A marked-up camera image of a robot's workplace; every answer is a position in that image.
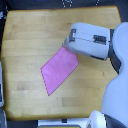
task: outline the wooden table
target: wooden table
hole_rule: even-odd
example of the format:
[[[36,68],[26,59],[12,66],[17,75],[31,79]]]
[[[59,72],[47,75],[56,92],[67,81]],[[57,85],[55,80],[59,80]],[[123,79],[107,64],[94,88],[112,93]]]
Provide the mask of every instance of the wooden table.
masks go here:
[[[114,6],[8,13],[1,53],[8,120],[88,117],[100,111],[105,87],[117,75],[109,59],[77,55],[78,67],[50,96],[41,75],[76,22],[115,28],[121,21]]]

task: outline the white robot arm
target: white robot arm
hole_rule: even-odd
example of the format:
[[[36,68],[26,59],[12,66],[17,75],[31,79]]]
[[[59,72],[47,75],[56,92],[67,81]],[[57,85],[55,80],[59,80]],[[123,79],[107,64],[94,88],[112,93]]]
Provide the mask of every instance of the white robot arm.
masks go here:
[[[0,62],[0,128],[7,128],[6,114],[2,109],[3,105],[4,105],[3,79],[2,79],[2,66]]]
[[[107,85],[101,112],[93,111],[86,128],[128,127],[128,23],[121,23],[110,38],[110,30],[85,23],[75,23],[62,44],[70,51],[106,60],[119,73]]]

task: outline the pink cloth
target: pink cloth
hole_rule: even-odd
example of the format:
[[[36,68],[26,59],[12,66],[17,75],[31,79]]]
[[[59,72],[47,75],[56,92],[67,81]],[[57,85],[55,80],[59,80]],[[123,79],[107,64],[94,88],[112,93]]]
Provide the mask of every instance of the pink cloth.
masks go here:
[[[76,54],[62,47],[41,68],[48,95],[53,93],[63,83],[77,65]]]

